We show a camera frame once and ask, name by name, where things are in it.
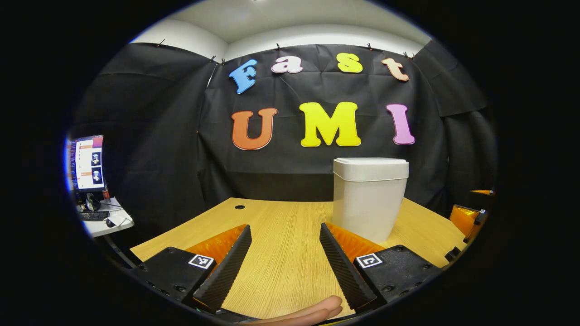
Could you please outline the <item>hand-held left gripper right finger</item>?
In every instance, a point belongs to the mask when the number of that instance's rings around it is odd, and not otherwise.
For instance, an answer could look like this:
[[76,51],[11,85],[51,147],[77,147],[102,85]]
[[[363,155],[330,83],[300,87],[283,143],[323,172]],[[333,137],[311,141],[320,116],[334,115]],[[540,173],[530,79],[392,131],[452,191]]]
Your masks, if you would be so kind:
[[319,241],[355,312],[392,305],[442,272],[406,246],[384,248],[331,223],[321,224]]

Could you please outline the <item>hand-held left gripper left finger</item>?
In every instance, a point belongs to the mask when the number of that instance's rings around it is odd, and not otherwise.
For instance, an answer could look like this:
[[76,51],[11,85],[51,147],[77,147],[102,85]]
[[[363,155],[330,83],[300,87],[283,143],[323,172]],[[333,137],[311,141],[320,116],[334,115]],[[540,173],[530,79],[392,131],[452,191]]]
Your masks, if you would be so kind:
[[173,301],[215,314],[230,293],[251,244],[251,227],[242,224],[186,250],[168,246],[130,273]]

